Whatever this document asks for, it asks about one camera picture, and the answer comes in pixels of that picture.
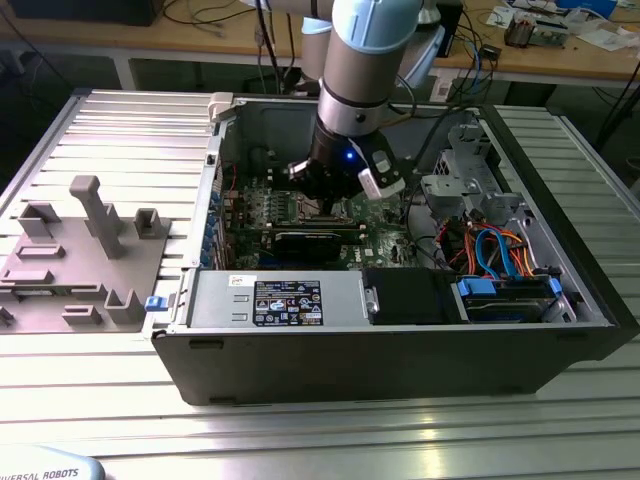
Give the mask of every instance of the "power supply label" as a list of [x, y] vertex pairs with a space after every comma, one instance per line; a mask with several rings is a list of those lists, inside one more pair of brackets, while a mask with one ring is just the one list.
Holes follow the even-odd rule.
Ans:
[[258, 327], [322, 325], [320, 282], [256, 282], [253, 323]]

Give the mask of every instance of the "table leg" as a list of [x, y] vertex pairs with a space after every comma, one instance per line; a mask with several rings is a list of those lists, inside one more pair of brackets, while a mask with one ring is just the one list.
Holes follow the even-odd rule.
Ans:
[[18, 52], [11, 50], [0, 50], [0, 62], [9, 68], [14, 75], [24, 74], [24, 67], [20, 61]]
[[118, 73], [120, 88], [122, 88], [122, 90], [138, 90], [138, 82], [131, 68], [131, 59], [124, 56], [117, 56], [112, 57], [112, 60]]
[[436, 103], [444, 103], [449, 98], [449, 92], [453, 86], [453, 81], [460, 75], [458, 69], [438, 70], [436, 82], [433, 84], [430, 101]]

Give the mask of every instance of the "electronic equipment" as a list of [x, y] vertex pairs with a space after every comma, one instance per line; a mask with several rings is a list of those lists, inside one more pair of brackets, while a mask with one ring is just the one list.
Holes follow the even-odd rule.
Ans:
[[440, 25], [444, 27], [444, 39], [437, 56], [446, 58], [451, 52], [451, 45], [453, 44], [464, 6], [461, 0], [438, 0], [436, 6], [440, 11]]
[[593, 10], [604, 18], [609, 18], [617, 5], [616, 0], [556, 0], [558, 8], [586, 8]]
[[383, 133], [423, 173], [388, 198], [326, 209], [288, 176], [316, 108], [212, 97], [185, 268], [147, 303], [170, 314], [152, 342], [185, 401], [532, 393], [638, 333], [508, 126], [537, 115], [552, 128], [548, 114], [451, 113], [416, 164], [442, 113], [419, 108], [426, 118]]
[[163, 0], [9, 0], [18, 18], [112, 22], [147, 27]]

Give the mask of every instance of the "paper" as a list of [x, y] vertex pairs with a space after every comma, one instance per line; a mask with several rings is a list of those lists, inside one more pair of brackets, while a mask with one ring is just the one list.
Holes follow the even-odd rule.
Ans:
[[493, 7], [493, 11], [489, 18], [487, 18], [487, 25], [492, 27], [500, 27], [506, 29], [511, 23], [513, 14], [516, 12], [515, 8], [509, 7]]
[[596, 47], [604, 48], [609, 52], [620, 50], [628, 44], [624, 37], [602, 29], [578, 35], [578, 38]]

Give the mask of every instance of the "blue latch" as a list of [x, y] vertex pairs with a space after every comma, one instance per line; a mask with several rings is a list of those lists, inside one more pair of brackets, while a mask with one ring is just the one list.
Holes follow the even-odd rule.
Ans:
[[147, 297], [144, 302], [146, 312], [166, 312], [169, 310], [169, 299], [166, 297]]
[[560, 280], [557, 278], [551, 278], [551, 280], [549, 280], [549, 286], [556, 297], [562, 295], [562, 284], [560, 283]]
[[461, 297], [469, 295], [495, 295], [496, 287], [490, 278], [463, 278], [458, 282], [458, 291]]

